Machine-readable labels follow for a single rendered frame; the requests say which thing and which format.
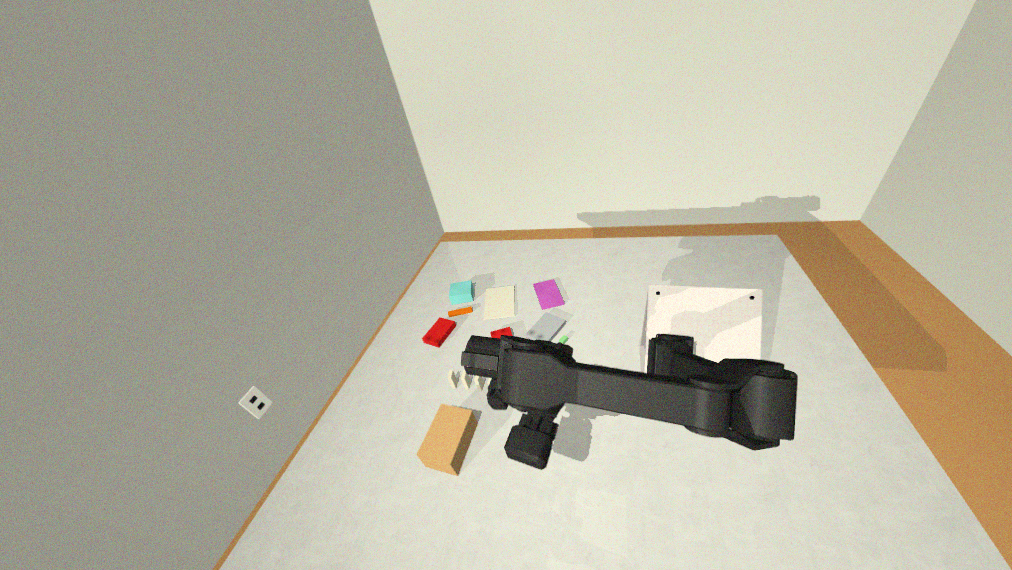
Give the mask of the purple flat block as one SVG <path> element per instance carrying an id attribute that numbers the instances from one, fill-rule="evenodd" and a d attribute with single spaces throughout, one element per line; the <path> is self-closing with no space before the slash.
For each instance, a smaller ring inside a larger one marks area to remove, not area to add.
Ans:
<path id="1" fill-rule="evenodd" d="M 542 310 L 564 305 L 554 279 L 533 284 Z"/>

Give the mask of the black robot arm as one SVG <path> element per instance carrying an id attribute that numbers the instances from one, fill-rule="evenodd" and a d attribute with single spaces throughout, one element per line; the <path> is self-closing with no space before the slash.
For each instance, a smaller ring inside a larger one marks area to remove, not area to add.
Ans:
<path id="1" fill-rule="evenodd" d="M 647 372 L 640 372 L 575 362 L 573 348 L 561 342 L 472 335 L 461 367 L 492 378 L 486 396 L 496 410 L 549 410 L 566 402 L 683 425 L 754 451 L 794 440 L 796 373 L 771 360 L 716 363 L 693 354 L 693 342 L 657 334 L 649 339 Z"/>

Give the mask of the teal block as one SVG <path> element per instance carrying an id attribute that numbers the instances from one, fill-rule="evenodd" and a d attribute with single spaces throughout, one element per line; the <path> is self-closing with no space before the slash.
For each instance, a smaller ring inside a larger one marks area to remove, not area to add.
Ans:
<path id="1" fill-rule="evenodd" d="M 450 284 L 449 299 L 452 305 L 472 302 L 474 287 L 472 281 L 463 281 Z"/>

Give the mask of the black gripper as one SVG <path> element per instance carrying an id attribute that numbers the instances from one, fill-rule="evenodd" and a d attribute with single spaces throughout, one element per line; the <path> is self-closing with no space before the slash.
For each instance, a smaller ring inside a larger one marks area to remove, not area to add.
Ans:
<path id="1" fill-rule="evenodd" d="M 554 419 L 564 404 L 549 410 L 535 409 L 522 413 L 519 424 L 512 426 L 504 446 L 508 459 L 541 470 L 546 468 L 559 427 Z"/>

